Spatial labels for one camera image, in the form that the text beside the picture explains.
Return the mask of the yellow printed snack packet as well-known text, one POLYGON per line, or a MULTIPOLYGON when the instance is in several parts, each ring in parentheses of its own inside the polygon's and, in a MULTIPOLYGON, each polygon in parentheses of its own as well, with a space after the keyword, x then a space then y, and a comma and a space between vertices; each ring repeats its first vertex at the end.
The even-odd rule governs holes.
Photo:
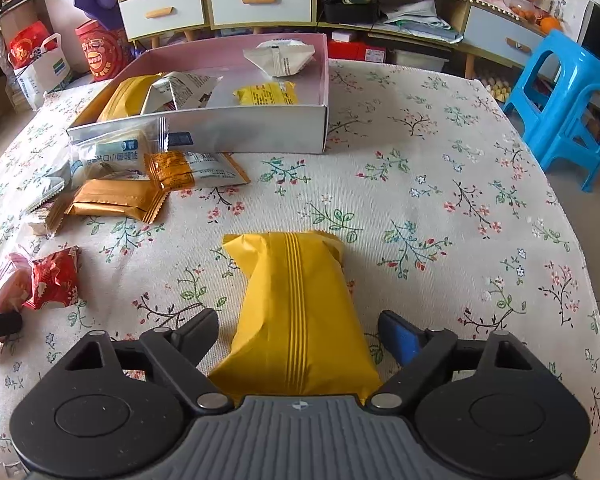
POLYGON ((297 105, 299 103, 294 84, 290 81, 270 81, 253 84, 234 91, 240 105, 297 105))

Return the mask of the golden brown snack packet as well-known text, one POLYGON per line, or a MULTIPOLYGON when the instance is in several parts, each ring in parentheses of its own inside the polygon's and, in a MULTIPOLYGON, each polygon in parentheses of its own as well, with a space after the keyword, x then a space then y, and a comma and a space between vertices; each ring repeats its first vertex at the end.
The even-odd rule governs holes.
POLYGON ((56 231, 65 216, 125 217, 151 224, 168 196, 151 180, 91 179, 76 191, 61 193, 44 226, 56 231))

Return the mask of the blue plastic stool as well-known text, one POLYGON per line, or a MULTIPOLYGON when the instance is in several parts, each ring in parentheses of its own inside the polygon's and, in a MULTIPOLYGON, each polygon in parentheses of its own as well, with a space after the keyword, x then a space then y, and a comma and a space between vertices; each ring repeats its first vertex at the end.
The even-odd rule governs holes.
POLYGON ((543 170, 549 170, 555 160, 565 159, 588 172, 582 184, 584 192, 592 190, 600 173, 600 140, 583 123, 596 92, 600 92, 600 59, 554 29, 533 51, 504 105, 506 114, 520 117, 522 140, 543 170), (559 63, 559 74, 546 96, 536 92, 533 84, 552 55, 559 63))

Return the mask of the large yellow snack bag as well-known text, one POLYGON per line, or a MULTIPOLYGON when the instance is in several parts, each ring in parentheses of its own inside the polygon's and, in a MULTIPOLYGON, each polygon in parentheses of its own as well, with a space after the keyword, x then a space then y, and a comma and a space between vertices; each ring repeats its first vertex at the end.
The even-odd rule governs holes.
POLYGON ((139 115, 150 87, 160 78, 160 74, 126 78, 114 90, 97 121, 108 122, 139 115))

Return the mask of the red storage box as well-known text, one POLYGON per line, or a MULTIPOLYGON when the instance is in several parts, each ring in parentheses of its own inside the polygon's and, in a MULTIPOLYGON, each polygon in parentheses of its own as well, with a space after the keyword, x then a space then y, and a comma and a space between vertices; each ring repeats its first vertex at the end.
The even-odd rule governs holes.
POLYGON ((387 51, 382 47, 373 47, 361 41, 341 42, 328 40, 328 56, 335 60, 385 63, 387 51))

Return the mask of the silver white snack packet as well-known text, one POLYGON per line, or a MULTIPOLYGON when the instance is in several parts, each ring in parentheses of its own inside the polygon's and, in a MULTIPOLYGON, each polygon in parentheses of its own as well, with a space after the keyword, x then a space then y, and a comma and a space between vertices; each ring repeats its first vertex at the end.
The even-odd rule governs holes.
POLYGON ((193 170, 194 188, 222 188, 250 182, 245 170, 229 154, 182 153, 193 170))

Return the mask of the pink and white cardboard box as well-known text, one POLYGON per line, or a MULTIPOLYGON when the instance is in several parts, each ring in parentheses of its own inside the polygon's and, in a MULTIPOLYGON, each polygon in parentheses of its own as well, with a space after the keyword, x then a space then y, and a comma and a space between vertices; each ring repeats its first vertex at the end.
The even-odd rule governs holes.
POLYGON ((67 128, 73 141, 132 128, 133 116, 99 122, 97 117, 123 81, 142 75, 192 72, 219 78, 208 104, 194 110, 169 110, 162 116, 170 133, 198 152, 321 154, 327 136, 329 65, 323 34, 262 34, 212 38, 149 50, 107 82, 67 128), (244 51, 266 40, 293 39, 314 47, 309 64, 289 78, 299 102, 294 105, 242 105, 235 92, 268 77, 244 57, 244 51))

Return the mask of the orange foil snack packet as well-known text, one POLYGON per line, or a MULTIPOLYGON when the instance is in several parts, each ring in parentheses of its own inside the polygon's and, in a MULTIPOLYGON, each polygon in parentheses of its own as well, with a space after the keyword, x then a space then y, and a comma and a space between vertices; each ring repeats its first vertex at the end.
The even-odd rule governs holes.
POLYGON ((181 191, 193 188, 193 170, 182 152, 167 151, 144 155, 149 180, 165 191, 181 191))

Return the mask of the white triangular snack packet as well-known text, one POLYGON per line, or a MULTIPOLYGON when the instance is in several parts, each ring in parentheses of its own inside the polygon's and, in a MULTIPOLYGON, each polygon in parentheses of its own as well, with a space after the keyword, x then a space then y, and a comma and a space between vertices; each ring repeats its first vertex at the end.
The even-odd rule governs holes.
POLYGON ((244 58, 272 78, 300 73, 312 60, 315 48, 295 39, 273 39, 242 50, 244 58))

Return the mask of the yellow pillow snack bag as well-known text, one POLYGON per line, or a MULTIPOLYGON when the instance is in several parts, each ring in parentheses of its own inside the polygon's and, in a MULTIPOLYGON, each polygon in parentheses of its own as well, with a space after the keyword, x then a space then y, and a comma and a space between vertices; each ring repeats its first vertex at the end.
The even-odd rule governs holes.
POLYGON ((244 396, 353 394, 381 385, 342 270, 341 240, 324 231, 227 234, 248 278, 228 356, 210 380, 244 396))

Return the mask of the pink snack packet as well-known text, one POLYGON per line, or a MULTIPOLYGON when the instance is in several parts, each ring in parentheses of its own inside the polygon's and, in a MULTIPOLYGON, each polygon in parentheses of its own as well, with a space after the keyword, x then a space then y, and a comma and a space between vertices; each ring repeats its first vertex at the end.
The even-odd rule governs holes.
POLYGON ((20 311, 32 295, 32 268, 27 257, 11 252, 0 263, 0 313, 20 311))

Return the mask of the floral tablecloth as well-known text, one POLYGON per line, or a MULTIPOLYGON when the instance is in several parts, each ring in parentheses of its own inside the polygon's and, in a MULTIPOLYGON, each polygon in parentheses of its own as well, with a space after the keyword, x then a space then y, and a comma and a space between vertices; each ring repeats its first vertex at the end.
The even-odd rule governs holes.
POLYGON ((246 280, 228 233, 322 230, 340 238, 370 356, 396 362, 376 323, 390 309, 463 338, 509 330, 585 407, 582 479, 600 479, 600 315, 576 234, 544 172, 481 84, 426 70, 330 66, 326 151, 240 154, 249 183, 169 196, 153 224, 70 217, 51 238, 21 212, 98 84, 50 98, 0 159, 0 262, 80 248, 80 296, 24 312, 0 350, 0 479, 17 457, 8 423, 22 397, 90 330, 118 339, 219 313, 227 354, 246 280))

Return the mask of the white shopping bag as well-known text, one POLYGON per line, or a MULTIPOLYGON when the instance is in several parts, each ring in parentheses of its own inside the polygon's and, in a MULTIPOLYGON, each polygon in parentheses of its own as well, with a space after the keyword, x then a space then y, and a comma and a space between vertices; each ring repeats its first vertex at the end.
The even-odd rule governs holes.
POLYGON ((62 50, 61 34, 55 32, 35 47, 29 38, 14 44, 15 52, 8 52, 14 66, 16 81, 28 104, 35 112, 52 92, 68 86, 72 69, 62 50))

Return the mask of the wooden cabinet with drawers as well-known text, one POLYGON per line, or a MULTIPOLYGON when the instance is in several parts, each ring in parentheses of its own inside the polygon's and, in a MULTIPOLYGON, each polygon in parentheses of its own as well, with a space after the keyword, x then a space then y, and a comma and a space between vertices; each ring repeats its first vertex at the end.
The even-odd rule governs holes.
MULTIPOLYGON (((400 6, 413 0, 379 0, 400 6)), ((511 8, 476 0, 434 0, 439 15, 460 33, 454 48, 465 55, 470 76, 479 58, 505 66, 523 66, 545 34, 537 24, 511 8)), ((437 37, 419 37, 378 21, 360 22, 350 16, 329 16, 322 0, 118 0, 128 39, 158 48, 164 35, 183 34, 193 41, 201 30, 343 28, 365 32, 370 38, 397 47, 446 49, 437 37)))

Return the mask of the red snack packet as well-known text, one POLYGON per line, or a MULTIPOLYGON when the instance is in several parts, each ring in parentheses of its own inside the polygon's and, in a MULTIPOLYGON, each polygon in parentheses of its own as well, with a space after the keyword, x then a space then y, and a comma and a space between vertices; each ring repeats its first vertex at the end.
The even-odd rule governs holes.
POLYGON ((78 246, 53 252, 31 263, 31 297, 23 304, 40 310, 46 304, 69 307, 79 300, 78 246))

